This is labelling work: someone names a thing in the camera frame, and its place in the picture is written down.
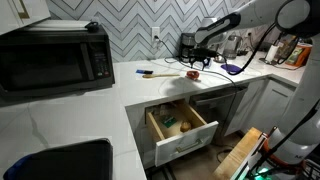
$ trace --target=wall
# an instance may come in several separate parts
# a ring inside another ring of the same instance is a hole
[[[223,17],[249,0],[47,0],[52,19],[95,20],[110,36],[114,62],[172,57],[151,41],[151,27],[177,54],[182,32],[195,32],[204,17]],[[254,40],[265,26],[253,30]],[[246,30],[232,32],[244,35]]]

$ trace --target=white countertop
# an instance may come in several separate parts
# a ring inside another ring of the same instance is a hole
[[[229,63],[242,66],[246,58]],[[213,63],[210,71],[222,73],[236,83],[273,76],[296,85],[304,71],[304,67],[288,71],[254,60],[244,73],[231,77],[220,65]],[[135,73],[137,69],[153,70],[154,74],[179,73],[180,77],[143,79]],[[0,176],[25,155],[105,137],[114,149],[113,179],[146,179],[125,107],[230,86],[223,77],[203,72],[201,82],[187,79],[184,76],[188,68],[178,62],[167,64],[163,59],[115,63],[114,70],[116,84],[112,88],[0,108]]]

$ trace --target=robotic arm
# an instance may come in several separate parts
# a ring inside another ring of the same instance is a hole
[[[226,31],[275,23],[285,33],[312,38],[313,48],[300,84],[278,122],[278,129],[267,140],[270,149],[282,143],[273,154],[278,165],[296,166],[320,143],[320,111],[308,117],[320,99],[319,7],[320,0],[253,0],[215,23],[199,28],[195,34],[195,41],[202,45]],[[292,134],[302,119],[304,123]],[[283,142],[288,134],[290,138]],[[292,176],[283,173],[278,178],[292,179]]]

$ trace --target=open drawer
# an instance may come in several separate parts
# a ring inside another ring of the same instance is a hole
[[[146,108],[146,123],[156,143],[155,165],[160,166],[178,157],[199,149],[212,141],[218,122],[207,124],[206,121],[184,100],[171,103],[169,111],[176,122],[169,128],[165,126],[159,114],[152,107]],[[191,124],[191,130],[181,132],[183,121]]]

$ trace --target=black microwave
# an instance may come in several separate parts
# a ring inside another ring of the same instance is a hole
[[[109,37],[88,31],[17,31],[0,36],[0,95],[47,96],[111,87]]]

